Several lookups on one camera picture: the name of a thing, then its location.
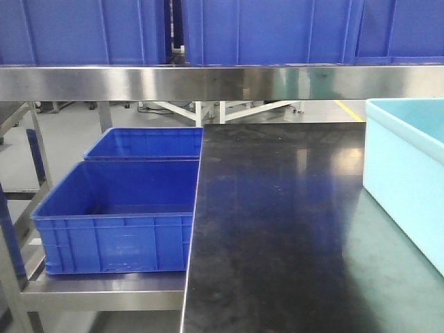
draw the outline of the light blue plastic tub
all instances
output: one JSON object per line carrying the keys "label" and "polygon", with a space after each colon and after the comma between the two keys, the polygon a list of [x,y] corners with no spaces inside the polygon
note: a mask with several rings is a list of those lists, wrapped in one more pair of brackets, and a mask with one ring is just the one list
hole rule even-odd
{"label": "light blue plastic tub", "polygon": [[444,275],[444,99],[367,101],[364,187]]}

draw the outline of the white metal frame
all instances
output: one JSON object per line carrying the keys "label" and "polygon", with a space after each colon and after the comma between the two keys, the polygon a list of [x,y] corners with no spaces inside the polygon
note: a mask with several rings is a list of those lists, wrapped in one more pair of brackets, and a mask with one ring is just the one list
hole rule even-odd
{"label": "white metal frame", "polygon": [[[227,102],[221,101],[219,103],[219,114],[220,114],[220,123],[226,123],[227,121],[239,119],[243,117],[250,116],[252,114],[257,114],[263,111],[273,110],[276,108],[281,108],[282,106],[292,105],[293,109],[298,111],[298,113],[303,113],[302,101],[277,101],[269,104],[264,104],[261,106],[253,107],[252,101],[243,101],[243,102]],[[236,105],[246,104],[245,110],[236,111],[230,114],[227,114],[227,108],[231,108]]]}
{"label": "white metal frame", "polygon": [[181,108],[180,106],[176,106],[166,101],[151,101],[151,103],[154,103],[161,108],[170,110],[172,112],[180,114],[181,116],[191,119],[192,121],[195,121],[196,127],[202,126],[202,120],[204,117],[207,116],[207,114],[210,118],[214,117],[214,102],[192,102],[195,105],[195,112],[191,112],[186,108]]}

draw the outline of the metal table leg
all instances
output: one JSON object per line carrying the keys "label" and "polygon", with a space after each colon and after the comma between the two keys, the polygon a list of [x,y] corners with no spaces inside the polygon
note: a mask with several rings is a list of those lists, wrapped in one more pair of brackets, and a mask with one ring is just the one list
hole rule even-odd
{"label": "metal table leg", "polygon": [[100,127],[102,133],[112,127],[110,102],[98,102]]}

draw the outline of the stainless steel shelf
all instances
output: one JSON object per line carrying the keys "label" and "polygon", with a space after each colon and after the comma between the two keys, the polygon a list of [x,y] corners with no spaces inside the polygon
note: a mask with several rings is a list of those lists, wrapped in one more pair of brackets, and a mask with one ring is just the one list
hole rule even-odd
{"label": "stainless steel shelf", "polygon": [[45,272],[21,293],[26,311],[147,311],[182,309],[185,272],[67,276]]}
{"label": "stainless steel shelf", "polygon": [[444,65],[0,67],[0,101],[251,101],[444,96]]}

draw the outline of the black work surface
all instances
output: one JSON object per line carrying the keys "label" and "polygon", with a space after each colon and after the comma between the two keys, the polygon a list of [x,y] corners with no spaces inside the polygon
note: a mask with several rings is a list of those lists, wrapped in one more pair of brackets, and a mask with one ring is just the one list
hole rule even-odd
{"label": "black work surface", "polygon": [[444,332],[444,280],[362,187],[364,136],[205,127],[183,332]]}

